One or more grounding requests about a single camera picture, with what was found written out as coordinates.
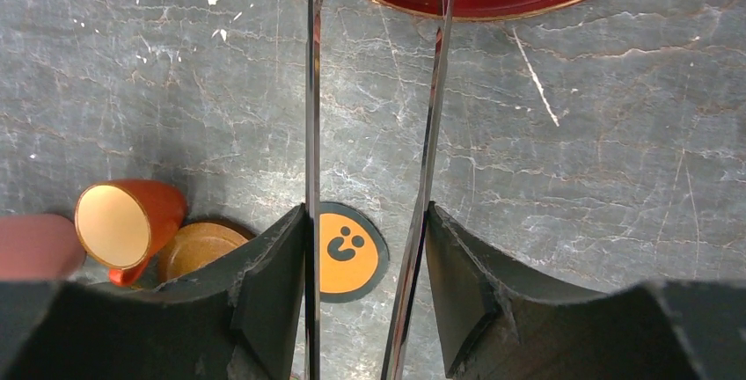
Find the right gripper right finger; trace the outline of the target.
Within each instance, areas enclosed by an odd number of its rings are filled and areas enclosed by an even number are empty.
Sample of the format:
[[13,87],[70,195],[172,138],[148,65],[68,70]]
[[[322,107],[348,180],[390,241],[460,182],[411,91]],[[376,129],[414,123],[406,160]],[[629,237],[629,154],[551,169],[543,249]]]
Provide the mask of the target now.
[[743,281],[594,291],[512,258],[435,204],[426,256],[449,379],[745,376]]

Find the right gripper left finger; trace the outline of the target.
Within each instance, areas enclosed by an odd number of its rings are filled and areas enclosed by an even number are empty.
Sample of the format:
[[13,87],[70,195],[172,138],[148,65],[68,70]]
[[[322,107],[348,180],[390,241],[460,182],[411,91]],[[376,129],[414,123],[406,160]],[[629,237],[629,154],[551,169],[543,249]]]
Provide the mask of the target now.
[[4,379],[288,379],[304,291],[304,206],[152,290],[1,286]]

